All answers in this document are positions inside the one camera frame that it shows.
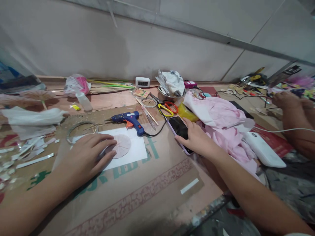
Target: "hand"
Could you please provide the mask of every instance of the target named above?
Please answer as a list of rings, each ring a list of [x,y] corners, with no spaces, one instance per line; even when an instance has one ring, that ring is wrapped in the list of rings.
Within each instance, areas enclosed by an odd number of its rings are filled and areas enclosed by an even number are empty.
[[[194,152],[204,157],[215,157],[218,152],[223,151],[199,125],[183,118],[188,127],[188,139],[176,135],[175,139]]]
[[[104,148],[116,144],[114,137],[108,134],[85,135],[73,145],[68,155],[48,177],[53,177],[57,183],[64,183],[65,191],[70,194],[104,169],[116,155],[116,151],[106,153],[98,162],[96,158]]]
[[[301,104],[302,104],[303,109],[313,109],[314,108],[314,103],[307,98],[301,98]]]
[[[273,96],[272,103],[281,109],[297,108],[301,106],[301,99],[291,92],[279,92]]]

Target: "scissors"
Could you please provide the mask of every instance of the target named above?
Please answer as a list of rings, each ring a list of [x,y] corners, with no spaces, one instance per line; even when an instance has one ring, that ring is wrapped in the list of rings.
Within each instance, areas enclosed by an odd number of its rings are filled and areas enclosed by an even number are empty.
[[[172,117],[172,116],[174,116],[174,114],[178,113],[178,107],[174,103],[169,102],[169,101],[161,101],[161,100],[159,100],[156,96],[154,96],[151,93],[150,93],[150,96],[153,97],[157,101],[157,103],[158,103],[157,106],[158,106],[158,108],[160,108],[160,110],[164,109],[165,111],[167,111],[170,114],[170,115],[167,115],[167,114],[163,113],[165,116]],[[170,106],[174,106],[175,107],[175,111],[172,110],[170,108]]]

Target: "blue hot glue gun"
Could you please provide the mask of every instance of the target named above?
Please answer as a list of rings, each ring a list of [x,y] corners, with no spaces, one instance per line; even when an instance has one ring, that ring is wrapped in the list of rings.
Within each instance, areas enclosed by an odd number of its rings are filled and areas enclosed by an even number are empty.
[[[112,121],[114,123],[122,123],[126,121],[127,127],[134,126],[135,129],[137,130],[137,135],[142,136],[144,134],[144,128],[142,127],[142,125],[140,125],[139,121],[137,120],[139,118],[139,115],[141,114],[142,113],[139,113],[137,111],[134,111],[132,113],[126,112],[126,113],[114,115],[111,118],[104,121]]]

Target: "glue bottle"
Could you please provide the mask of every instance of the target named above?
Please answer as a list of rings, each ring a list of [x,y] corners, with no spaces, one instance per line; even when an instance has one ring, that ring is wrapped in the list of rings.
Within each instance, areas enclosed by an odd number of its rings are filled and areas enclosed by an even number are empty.
[[[85,111],[93,110],[93,107],[92,107],[90,101],[88,100],[88,98],[85,96],[85,94],[80,92],[80,90],[78,90],[78,89],[74,89],[74,90],[75,90],[75,96],[78,99],[81,106],[83,107],[83,109]]]

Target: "pink cloth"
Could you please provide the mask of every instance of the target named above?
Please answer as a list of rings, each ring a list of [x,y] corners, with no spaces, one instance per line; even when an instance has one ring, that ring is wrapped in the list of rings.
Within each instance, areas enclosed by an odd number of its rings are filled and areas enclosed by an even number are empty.
[[[187,93],[185,101],[184,104],[201,119],[197,124],[203,131],[259,180],[256,175],[257,163],[253,160],[256,158],[256,154],[242,140],[243,134],[235,127],[246,120],[244,112],[237,109],[229,101],[216,97],[199,100]]]

